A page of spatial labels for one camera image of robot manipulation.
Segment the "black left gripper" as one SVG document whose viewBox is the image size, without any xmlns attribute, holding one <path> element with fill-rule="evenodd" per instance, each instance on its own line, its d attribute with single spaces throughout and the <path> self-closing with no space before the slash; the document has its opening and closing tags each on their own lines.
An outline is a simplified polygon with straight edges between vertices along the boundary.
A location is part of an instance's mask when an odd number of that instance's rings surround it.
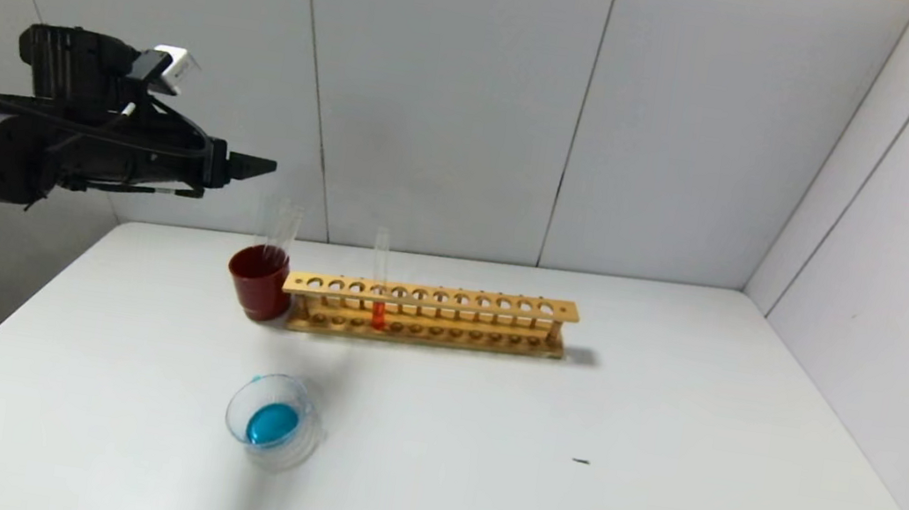
<svg viewBox="0 0 909 510">
<path fill-rule="evenodd" d="M 213 137 L 203 157 L 183 158 L 153 152 L 136 153 L 131 184 L 179 184 L 180 191 L 203 194 L 225 186 L 226 179 L 245 181 L 274 173 L 277 162 L 271 159 L 228 153 L 221 138 Z"/>
</svg>

